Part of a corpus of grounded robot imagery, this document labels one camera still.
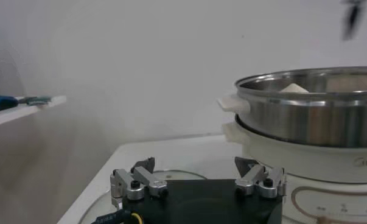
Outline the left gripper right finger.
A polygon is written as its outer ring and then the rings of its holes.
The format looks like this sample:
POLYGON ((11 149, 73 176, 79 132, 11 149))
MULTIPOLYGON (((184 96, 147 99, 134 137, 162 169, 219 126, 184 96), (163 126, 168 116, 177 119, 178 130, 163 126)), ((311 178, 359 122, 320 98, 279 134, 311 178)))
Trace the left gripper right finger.
POLYGON ((285 170, 282 167, 267 169, 254 159, 234 158, 240 178, 234 182, 239 197, 259 194, 262 198, 274 199, 286 195, 285 170))

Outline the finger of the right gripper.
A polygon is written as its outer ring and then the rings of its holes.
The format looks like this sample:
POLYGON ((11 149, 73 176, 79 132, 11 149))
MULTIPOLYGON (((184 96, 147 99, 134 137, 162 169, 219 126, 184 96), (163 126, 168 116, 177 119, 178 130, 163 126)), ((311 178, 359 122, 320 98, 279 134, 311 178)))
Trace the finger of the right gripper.
POLYGON ((357 35, 367 5, 367 0, 343 0, 346 6, 341 39, 350 41, 357 35))

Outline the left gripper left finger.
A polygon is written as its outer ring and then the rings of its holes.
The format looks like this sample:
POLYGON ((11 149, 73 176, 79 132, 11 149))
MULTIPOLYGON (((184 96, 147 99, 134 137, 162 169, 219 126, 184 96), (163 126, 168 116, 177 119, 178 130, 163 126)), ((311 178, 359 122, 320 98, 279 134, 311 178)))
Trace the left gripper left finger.
POLYGON ((111 203, 117 209, 122 207, 126 198, 129 202, 145 199, 148 192, 151 197, 165 198, 168 193, 167 181, 154 174, 155 158, 135 162, 127 172, 125 169, 114 169, 110 175, 111 203))

